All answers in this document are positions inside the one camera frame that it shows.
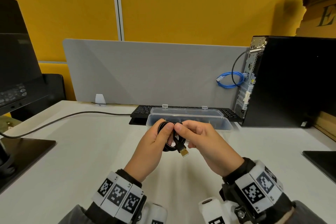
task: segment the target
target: black computer case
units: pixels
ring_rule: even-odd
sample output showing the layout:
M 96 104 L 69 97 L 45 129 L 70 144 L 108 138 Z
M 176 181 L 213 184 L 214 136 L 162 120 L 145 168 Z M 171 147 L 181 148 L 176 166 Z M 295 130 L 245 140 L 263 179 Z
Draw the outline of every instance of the black computer case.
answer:
M 254 36 L 250 50 L 234 108 L 242 126 L 310 127 L 333 104 L 336 39 Z

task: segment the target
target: desk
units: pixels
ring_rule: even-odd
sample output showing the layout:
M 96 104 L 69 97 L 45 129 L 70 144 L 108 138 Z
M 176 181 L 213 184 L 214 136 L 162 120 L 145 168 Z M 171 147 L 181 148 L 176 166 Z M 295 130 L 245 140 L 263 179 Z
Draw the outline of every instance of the desk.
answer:
M 28 132 L 80 111 L 131 113 L 136 106 L 61 101 L 8 131 Z M 107 174 L 131 158 L 145 126 L 129 125 L 130 117 L 81 114 L 27 137 L 57 145 L 0 195 L 1 223 L 58 223 L 76 204 L 87 208 Z M 306 160 L 303 150 L 336 150 L 336 143 L 315 128 L 241 128 L 226 139 L 242 156 L 261 159 L 282 181 L 292 200 L 305 203 L 327 223 L 336 219 L 336 184 Z M 221 178 L 196 149 L 181 158 L 164 152 L 158 168 L 143 182 L 149 201 L 168 209 L 168 223 L 203 224 L 198 202 L 220 198 Z

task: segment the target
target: gray partition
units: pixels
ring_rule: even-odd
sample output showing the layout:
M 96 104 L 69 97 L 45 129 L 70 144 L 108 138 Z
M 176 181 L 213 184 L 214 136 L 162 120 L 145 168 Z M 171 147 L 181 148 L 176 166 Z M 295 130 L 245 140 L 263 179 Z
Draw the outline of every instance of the gray partition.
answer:
M 229 108 L 238 88 L 219 87 L 216 78 L 247 49 L 82 39 L 65 39 L 63 47 L 77 101 L 103 94 L 107 103 Z

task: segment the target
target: person's left hand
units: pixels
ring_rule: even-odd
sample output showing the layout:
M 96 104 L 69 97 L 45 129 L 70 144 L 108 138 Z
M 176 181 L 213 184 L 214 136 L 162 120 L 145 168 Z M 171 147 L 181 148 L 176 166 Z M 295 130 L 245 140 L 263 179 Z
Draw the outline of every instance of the person's left hand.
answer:
M 164 119 L 158 120 L 141 138 L 135 152 L 124 170 L 139 182 L 143 182 L 147 175 L 158 166 L 162 150 L 170 135 L 174 124 L 167 123 L 158 134 L 159 125 Z

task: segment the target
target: black monitor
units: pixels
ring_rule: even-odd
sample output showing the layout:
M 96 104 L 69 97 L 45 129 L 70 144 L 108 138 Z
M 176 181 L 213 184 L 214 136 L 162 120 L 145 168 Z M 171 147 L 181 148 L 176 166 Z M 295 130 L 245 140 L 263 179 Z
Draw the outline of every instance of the black monitor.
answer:
M 0 115 L 47 95 L 19 4 L 0 0 Z
M 16 0 L 0 0 L 0 115 L 48 95 Z M 0 193 L 56 144 L 0 138 Z

